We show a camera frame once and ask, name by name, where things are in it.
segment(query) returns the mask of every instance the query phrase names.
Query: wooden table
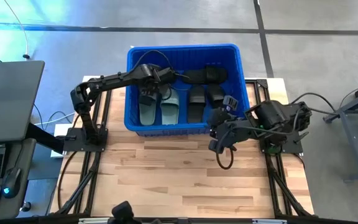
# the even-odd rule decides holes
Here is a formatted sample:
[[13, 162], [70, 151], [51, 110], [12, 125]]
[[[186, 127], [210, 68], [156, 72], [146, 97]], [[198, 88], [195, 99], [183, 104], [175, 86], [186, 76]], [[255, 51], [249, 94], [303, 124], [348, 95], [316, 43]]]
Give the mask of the wooden table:
[[[272, 100], [288, 103], [283, 79], [269, 78], [268, 87]], [[247, 86], [247, 91], [251, 106], [255, 105], [253, 88]], [[114, 90], [107, 123], [108, 145], [99, 167], [93, 217], [110, 217], [111, 209], [125, 200], [131, 203], [136, 217], [273, 217], [265, 159], [257, 141], [236, 144], [233, 167], [222, 170], [215, 154], [208, 150], [211, 140], [208, 135], [140, 137], [124, 126], [124, 104], [125, 88]], [[223, 164], [229, 162], [226, 152], [221, 155]], [[77, 153], [68, 165], [61, 188], [62, 203], [78, 185], [83, 157], [84, 153]], [[282, 157], [289, 189], [313, 213], [301, 162], [291, 154]], [[278, 194], [284, 211], [281, 191]], [[56, 210], [57, 194], [51, 212]]]

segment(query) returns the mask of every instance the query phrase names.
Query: black slipper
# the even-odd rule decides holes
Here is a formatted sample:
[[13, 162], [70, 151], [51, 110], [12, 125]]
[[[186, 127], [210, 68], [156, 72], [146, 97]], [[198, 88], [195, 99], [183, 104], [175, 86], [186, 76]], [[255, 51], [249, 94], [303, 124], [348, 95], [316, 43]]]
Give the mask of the black slipper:
[[218, 84], [210, 84], [206, 87], [206, 96], [212, 108], [223, 106], [224, 90]]
[[204, 108], [206, 105], [205, 90], [203, 86], [194, 86], [189, 91], [187, 123], [203, 122]]
[[224, 68], [205, 66], [205, 69], [187, 70], [183, 76], [183, 82], [189, 84], [220, 84], [226, 81], [227, 71]]

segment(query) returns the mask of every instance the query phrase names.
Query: blue plastic crate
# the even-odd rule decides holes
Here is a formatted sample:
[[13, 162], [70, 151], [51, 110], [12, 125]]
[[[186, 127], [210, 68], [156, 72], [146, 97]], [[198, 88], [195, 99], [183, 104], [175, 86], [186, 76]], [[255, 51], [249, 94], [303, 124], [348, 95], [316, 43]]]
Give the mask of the blue plastic crate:
[[[175, 71], [183, 74], [185, 70], [203, 69], [206, 65], [224, 67], [227, 70], [227, 80], [220, 84], [227, 95], [233, 96], [239, 101], [237, 116], [244, 116], [243, 112], [249, 109], [246, 84], [242, 73], [241, 56], [238, 47], [234, 44], [214, 45], [179, 45], [158, 47], [134, 47], [128, 52], [127, 70], [133, 68], [138, 59], [149, 50], [159, 50], [164, 53]], [[151, 52], [142, 59], [142, 63], [153, 63], [162, 68], [168, 67], [168, 62], [158, 53]], [[178, 77], [173, 84], [176, 89], [188, 90], [192, 85], [183, 83]], [[206, 120], [211, 111], [211, 105], [207, 100], [204, 109], [203, 123], [187, 123], [188, 92], [177, 91], [180, 97], [178, 124], [162, 125], [161, 109], [157, 102], [157, 110], [154, 125], [143, 126], [139, 120], [139, 91], [135, 85], [126, 87], [124, 124], [130, 131], [135, 131], [139, 136], [172, 136], [182, 134], [207, 134], [209, 133]]]

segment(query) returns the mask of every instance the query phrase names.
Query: gray concrete floor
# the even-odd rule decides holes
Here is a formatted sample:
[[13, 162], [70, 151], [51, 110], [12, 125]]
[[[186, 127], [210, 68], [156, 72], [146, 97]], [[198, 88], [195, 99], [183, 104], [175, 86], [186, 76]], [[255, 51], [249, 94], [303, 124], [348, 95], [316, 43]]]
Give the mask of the gray concrete floor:
[[[257, 28], [252, 0], [23, 0], [11, 4], [26, 24]], [[260, 5], [267, 29], [358, 30], [358, 1], [260, 0]], [[15, 22], [2, 1], [0, 22]], [[267, 76], [259, 34], [32, 31], [27, 35], [31, 57], [46, 62], [36, 99], [44, 119], [56, 110], [73, 112], [69, 92], [84, 75], [124, 71], [131, 46], [230, 42], [241, 50], [245, 77]], [[358, 36], [268, 35], [267, 43], [274, 75], [285, 79], [290, 100], [313, 91], [339, 106], [342, 97], [358, 87]], [[0, 30], [1, 60], [22, 60], [24, 49], [21, 32]], [[329, 109], [318, 98], [304, 100], [314, 108]], [[354, 156], [341, 123], [328, 125], [322, 117], [313, 114], [310, 134], [302, 141], [315, 213], [358, 221], [358, 181], [342, 181], [357, 172]]]

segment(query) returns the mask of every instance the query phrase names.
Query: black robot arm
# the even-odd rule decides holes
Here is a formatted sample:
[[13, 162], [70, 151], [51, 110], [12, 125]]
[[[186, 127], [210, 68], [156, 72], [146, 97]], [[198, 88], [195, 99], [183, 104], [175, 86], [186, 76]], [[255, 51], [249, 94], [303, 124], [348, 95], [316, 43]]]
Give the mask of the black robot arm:
[[311, 111], [305, 102], [282, 105], [275, 100], [264, 101], [246, 112], [245, 118], [238, 118], [225, 108], [214, 109], [209, 117], [209, 149], [223, 153], [225, 147], [248, 139], [264, 140], [270, 146], [281, 146], [287, 136], [306, 129], [310, 123]]
[[158, 91], [158, 86], [175, 80], [175, 72], [171, 68], [161, 68], [157, 65], [142, 64], [126, 73], [101, 76], [83, 82], [71, 91], [74, 110], [81, 116], [83, 131], [87, 144], [99, 144], [100, 134], [96, 124], [92, 122], [90, 111], [98, 96], [108, 90], [128, 85], [144, 87], [145, 94]]

